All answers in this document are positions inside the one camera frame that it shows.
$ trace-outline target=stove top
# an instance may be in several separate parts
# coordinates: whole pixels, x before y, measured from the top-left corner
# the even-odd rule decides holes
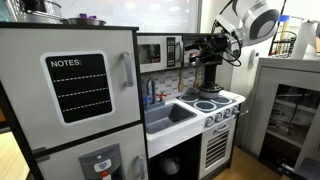
[[[224,96],[219,96],[218,98],[215,98],[215,99],[205,99],[194,94],[178,96],[177,99],[204,113],[210,113],[228,104],[236,102],[235,100],[229,99]]]

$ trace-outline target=faucet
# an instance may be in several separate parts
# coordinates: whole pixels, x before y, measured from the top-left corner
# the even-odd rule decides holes
[[[156,83],[152,77],[147,81],[147,96],[151,96],[151,104],[156,104]]]

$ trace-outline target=oven knob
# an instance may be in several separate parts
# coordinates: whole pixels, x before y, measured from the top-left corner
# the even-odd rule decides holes
[[[232,114],[230,113],[230,110],[229,110],[229,109],[227,109],[227,110],[224,111],[224,115],[223,115],[224,118],[228,119],[228,118],[231,117],[231,116],[232,116]]]
[[[214,120],[213,118],[210,116],[206,119],[206,122],[205,122],[205,127],[211,127],[212,125],[214,124]]]
[[[235,107],[233,107],[233,109],[232,109],[232,114],[233,115],[237,115],[237,114],[239,114],[240,113],[240,111],[238,110],[238,108],[235,106]]]
[[[221,122],[222,120],[223,120],[223,116],[222,116],[221,113],[218,113],[216,115],[216,117],[214,118],[214,121],[217,122],[217,123]]]

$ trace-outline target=backsplash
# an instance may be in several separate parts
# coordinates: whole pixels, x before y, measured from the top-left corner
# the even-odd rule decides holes
[[[204,79],[204,67],[199,66],[199,79],[200,82],[203,82]],[[195,80],[195,67],[190,67],[183,69],[183,83],[185,85],[183,92],[179,92],[178,85],[179,85],[179,69],[178,70],[169,70],[163,72],[156,72],[156,73],[148,73],[141,75],[141,84],[142,84],[142,94],[143,97],[146,96],[146,86],[147,81],[150,77],[155,80],[156,83],[156,93],[160,94],[163,92],[167,95],[166,99],[174,98],[176,96],[180,96],[185,94],[189,90],[193,89],[193,83]]]

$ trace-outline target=ice dispenser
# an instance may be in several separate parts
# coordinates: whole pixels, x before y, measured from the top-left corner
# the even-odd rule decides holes
[[[119,144],[90,152],[79,157],[87,180],[123,180]]]

